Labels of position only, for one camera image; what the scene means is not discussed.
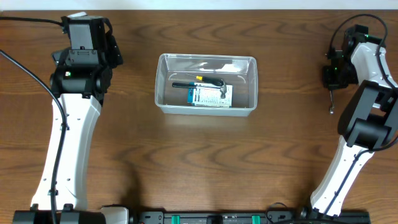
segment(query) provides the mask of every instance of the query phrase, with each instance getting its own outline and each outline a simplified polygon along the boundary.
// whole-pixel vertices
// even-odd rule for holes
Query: metal tool
[[[330,101],[331,101],[329,113],[333,114],[333,113],[335,113],[335,100],[333,99],[333,90],[330,90],[329,94],[330,94]]]
[[[202,88],[202,89],[218,89],[221,92],[221,99],[225,99],[225,93],[227,91],[226,84],[224,80],[220,78],[209,78],[209,77],[201,77],[201,76],[195,76],[196,79],[201,80],[205,83],[210,83],[213,84],[214,86],[217,87],[212,87],[212,86],[198,86],[195,84],[189,84],[189,83],[173,83],[172,86],[175,88]]]

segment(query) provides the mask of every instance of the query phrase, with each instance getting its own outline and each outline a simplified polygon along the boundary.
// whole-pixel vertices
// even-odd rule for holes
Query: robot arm
[[[87,209],[86,173],[91,138],[95,123],[101,113],[101,105],[97,99],[82,98],[81,94],[66,93],[59,98],[63,109],[68,115],[68,131],[63,144],[63,152],[58,168],[56,201],[57,208],[64,205],[76,210]],[[53,102],[53,125],[50,146],[45,161],[44,171],[39,188],[33,196],[31,207],[39,210],[51,210],[50,183],[61,135],[61,114]]]
[[[338,150],[319,187],[311,195],[312,210],[331,217],[341,212],[343,200],[356,176],[372,158],[372,150],[389,142],[397,130],[397,96],[383,79],[377,63],[376,49],[380,39],[369,37],[368,28],[355,25],[345,33],[343,50],[332,52],[331,66],[324,68],[323,80],[330,91],[358,83],[359,89],[339,120],[341,134]],[[386,63],[386,50],[380,49],[383,69],[392,79]],[[386,112],[371,114],[372,108]]]

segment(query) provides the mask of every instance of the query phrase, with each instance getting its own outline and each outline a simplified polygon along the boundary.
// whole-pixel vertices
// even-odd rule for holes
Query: screwdriver handle
[[[202,77],[201,80],[205,83],[211,83],[215,86],[223,86],[224,82],[219,78],[209,78],[209,77]]]

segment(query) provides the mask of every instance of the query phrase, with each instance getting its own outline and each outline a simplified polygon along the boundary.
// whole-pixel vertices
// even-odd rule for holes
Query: plastic bin
[[[200,82],[195,75],[222,78],[233,86],[232,107],[192,106],[188,89],[173,82]],[[253,57],[162,54],[157,66],[155,103],[164,113],[217,116],[248,116],[257,107],[257,63]]]

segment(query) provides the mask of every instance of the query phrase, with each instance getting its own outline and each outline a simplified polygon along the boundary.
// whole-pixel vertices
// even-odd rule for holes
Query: wood grain surface
[[[60,20],[75,11],[3,12]],[[93,11],[108,17],[124,65],[113,79],[91,144],[89,208],[124,203],[138,210],[265,210],[297,207],[326,173],[337,123],[355,86],[329,94],[320,71],[333,31],[364,11]],[[389,27],[387,62],[398,72],[398,13],[370,11]],[[383,35],[377,21],[355,21]],[[343,31],[336,44],[340,45]],[[69,46],[58,26],[0,21],[0,49],[40,78],[50,54]],[[247,118],[163,114],[154,103],[162,53],[243,55],[257,60],[258,107]],[[0,222],[29,209],[52,125],[51,98],[0,57]],[[373,223],[398,223],[397,147],[377,153],[358,175],[344,208]]]

